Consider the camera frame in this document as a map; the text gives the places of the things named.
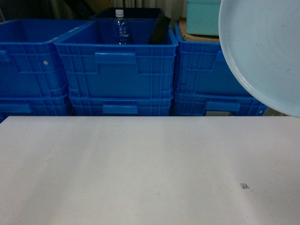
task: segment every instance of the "crate rim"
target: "crate rim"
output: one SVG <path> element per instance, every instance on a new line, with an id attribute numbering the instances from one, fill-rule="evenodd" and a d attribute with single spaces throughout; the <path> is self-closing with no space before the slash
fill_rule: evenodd
<path id="1" fill-rule="evenodd" d="M 126 48 L 126 47 L 155 47 L 155 48 L 159 48 L 159 47 L 177 47 L 178 41 L 172 31 L 172 29 L 168 29 L 168 34 L 170 36 L 171 42 L 172 44 L 169 45 L 147 45 L 147 44 L 136 44 L 136 45 L 119 45 L 119 44 L 84 44 L 84 43 L 63 43 L 63 41 L 67 40 L 68 38 L 70 38 L 72 35 L 77 34 L 78 32 L 82 31 L 83 29 L 98 23 L 99 20 L 93 20 L 93 21 L 89 21 L 86 24 L 77 27 L 77 29 L 73 29 L 72 32 L 68 32 L 67 34 L 65 34 L 63 37 L 60 37 L 59 39 L 57 39 L 56 41 L 54 41 L 55 45 L 59 45 L 59 46 L 88 46 L 88 47 L 101 47 L 101 46 L 105 46 L 105 47 L 121 47 L 121 48 Z"/>
<path id="2" fill-rule="evenodd" d="M 89 20 L 66 20 L 66 19 L 16 19 L 16 20 L 9 20 L 9 21 L 5 21 L 3 22 L 4 23 L 13 23 L 13 22 L 16 22 L 16 21 L 29 21 L 29 20 L 32 20 L 32 21 L 81 21 L 81 22 L 86 22 L 88 23 Z M 81 26 L 84 26 L 85 24 L 82 24 L 78 27 L 74 27 L 73 29 L 65 32 L 65 33 L 62 33 L 60 35 L 58 35 L 57 37 L 54 37 L 48 41 L 40 41 L 40 42 L 10 42 L 10 41 L 4 41 L 4 42 L 0 42 L 0 45 L 47 45 L 47 44 L 54 44 L 54 42 L 62 37 L 64 37 L 65 35 L 67 34 L 70 34 L 72 33 L 73 31 L 77 30 L 79 27 Z"/>
<path id="3" fill-rule="evenodd" d="M 175 36 L 179 43 L 189 43 L 189 44 L 207 44 L 207 45 L 221 45 L 219 42 L 207 42 L 207 41 L 185 41 L 182 39 L 178 21 L 174 23 Z"/>

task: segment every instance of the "crate handle slot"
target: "crate handle slot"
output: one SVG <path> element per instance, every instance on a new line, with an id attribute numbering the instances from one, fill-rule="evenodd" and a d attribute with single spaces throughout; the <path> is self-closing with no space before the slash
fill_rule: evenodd
<path id="1" fill-rule="evenodd" d="M 240 110 L 240 103 L 208 101 L 206 103 L 205 110 L 207 110 L 207 111 L 238 112 Z"/>
<path id="2" fill-rule="evenodd" d="M 216 61 L 225 61 L 225 57 L 222 51 L 218 51 L 216 55 Z"/>
<path id="3" fill-rule="evenodd" d="M 102 64 L 136 64 L 134 52 L 96 52 L 95 62 Z"/>
<path id="4" fill-rule="evenodd" d="M 10 62 L 9 56 L 6 50 L 0 50 L 0 62 Z"/>
<path id="5" fill-rule="evenodd" d="M 1 113 L 31 113 L 32 110 L 27 104 L 0 104 Z"/>
<path id="6" fill-rule="evenodd" d="M 104 114 L 137 114 L 137 105 L 103 105 Z"/>

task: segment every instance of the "light blue plate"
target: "light blue plate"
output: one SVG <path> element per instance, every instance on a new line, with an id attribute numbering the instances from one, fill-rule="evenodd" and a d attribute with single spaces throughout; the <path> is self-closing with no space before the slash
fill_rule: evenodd
<path id="1" fill-rule="evenodd" d="M 300 1 L 222 0 L 222 51 L 240 84 L 267 106 L 300 117 Z"/>

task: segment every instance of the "plastic bottle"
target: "plastic bottle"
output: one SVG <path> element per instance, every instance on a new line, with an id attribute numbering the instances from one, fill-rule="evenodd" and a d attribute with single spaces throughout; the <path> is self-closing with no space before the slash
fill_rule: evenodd
<path id="1" fill-rule="evenodd" d="M 123 9 L 116 9 L 116 18 L 113 22 L 116 42 L 119 45 L 129 44 L 128 23 L 124 19 Z"/>

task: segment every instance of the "black object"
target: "black object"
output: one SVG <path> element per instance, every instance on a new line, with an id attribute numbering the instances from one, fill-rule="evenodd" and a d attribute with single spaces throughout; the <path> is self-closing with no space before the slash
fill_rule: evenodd
<path id="1" fill-rule="evenodd" d="M 171 19 L 164 14 L 158 16 L 157 22 L 149 39 L 149 45 L 161 45 L 169 29 Z"/>
<path id="2" fill-rule="evenodd" d="M 125 19 L 157 19 L 159 14 L 164 12 L 159 8 L 108 8 L 91 19 L 97 18 L 115 18 L 116 9 L 123 9 Z"/>
<path id="3" fill-rule="evenodd" d="M 64 0 L 80 19 L 89 19 L 95 12 L 83 0 Z"/>
<path id="4" fill-rule="evenodd" d="M 49 0 L 0 0 L 0 22 L 16 19 L 53 19 Z"/>

